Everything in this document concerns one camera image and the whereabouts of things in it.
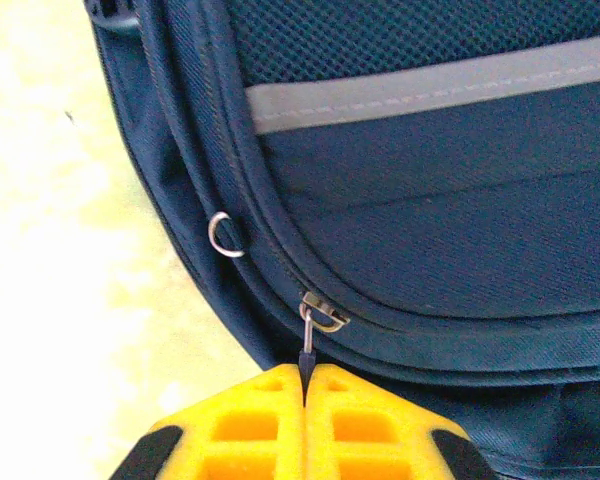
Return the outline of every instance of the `backpack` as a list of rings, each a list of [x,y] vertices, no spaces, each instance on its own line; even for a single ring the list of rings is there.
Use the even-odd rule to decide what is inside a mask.
[[[600,0],[87,0],[129,156],[262,368],[600,479]]]

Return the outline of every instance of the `seam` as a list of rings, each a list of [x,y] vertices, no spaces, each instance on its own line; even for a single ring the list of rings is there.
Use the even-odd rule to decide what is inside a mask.
[[[572,67],[566,70],[552,70],[548,72],[541,72],[533,75],[525,75],[516,78],[500,78],[485,83],[477,83],[471,85],[457,85],[449,87],[444,90],[435,90],[430,92],[424,92],[415,95],[407,95],[404,97],[391,97],[385,99],[373,100],[366,103],[348,103],[342,105],[323,105],[315,108],[301,108],[298,110],[285,110],[282,112],[275,112],[266,115],[258,115],[254,117],[254,120],[261,122],[263,120],[273,120],[279,117],[306,117],[310,115],[324,114],[324,113],[335,113],[335,112],[348,112],[348,111],[360,111],[369,110],[374,108],[380,108],[384,106],[395,106],[395,105],[412,105],[430,98],[441,98],[441,97],[453,97],[460,93],[475,92],[481,90],[490,90],[502,86],[509,86],[512,84],[521,83],[535,83],[547,79],[555,78],[566,78],[580,75],[582,73],[588,73],[592,71],[600,70],[600,62],[590,65],[582,65],[580,67]],[[559,87],[559,84],[551,84],[552,87]]]

